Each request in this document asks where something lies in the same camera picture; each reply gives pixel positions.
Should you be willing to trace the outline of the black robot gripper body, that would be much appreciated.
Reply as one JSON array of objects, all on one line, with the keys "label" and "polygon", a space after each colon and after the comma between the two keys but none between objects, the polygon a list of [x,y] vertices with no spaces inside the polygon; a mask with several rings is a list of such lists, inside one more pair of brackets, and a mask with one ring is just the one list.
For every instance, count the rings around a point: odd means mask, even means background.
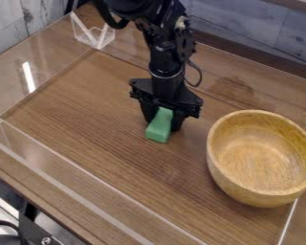
[{"label": "black robot gripper body", "polygon": [[182,72],[168,77],[150,74],[150,78],[131,78],[128,84],[130,97],[138,102],[140,99],[154,100],[159,107],[180,110],[187,117],[199,116],[202,99],[186,87]]}]

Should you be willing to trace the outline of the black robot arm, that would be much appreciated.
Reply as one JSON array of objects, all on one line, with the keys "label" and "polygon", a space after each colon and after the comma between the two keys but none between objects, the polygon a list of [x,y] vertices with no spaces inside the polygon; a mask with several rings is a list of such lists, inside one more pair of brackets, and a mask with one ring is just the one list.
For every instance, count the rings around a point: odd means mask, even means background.
[{"label": "black robot arm", "polygon": [[179,0],[91,0],[106,24],[122,30],[134,24],[148,49],[148,78],[130,80],[130,97],[138,100],[142,116],[151,122],[158,109],[171,112],[170,130],[188,117],[199,116],[202,99],[188,90],[199,86],[186,79],[186,69],[196,68],[196,52],[186,8]]}]

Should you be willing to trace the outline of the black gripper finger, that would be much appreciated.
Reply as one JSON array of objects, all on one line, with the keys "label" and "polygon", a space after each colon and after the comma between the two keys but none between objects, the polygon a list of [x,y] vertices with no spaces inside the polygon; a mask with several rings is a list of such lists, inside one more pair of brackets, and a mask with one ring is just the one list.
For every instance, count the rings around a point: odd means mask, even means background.
[{"label": "black gripper finger", "polygon": [[150,123],[155,117],[159,104],[154,100],[140,99],[139,108],[146,122]]},{"label": "black gripper finger", "polygon": [[182,123],[184,122],[187,115],[180,110],[172,111],[171,121],[170,121],[170,131],[175,132],[180,129]]}]

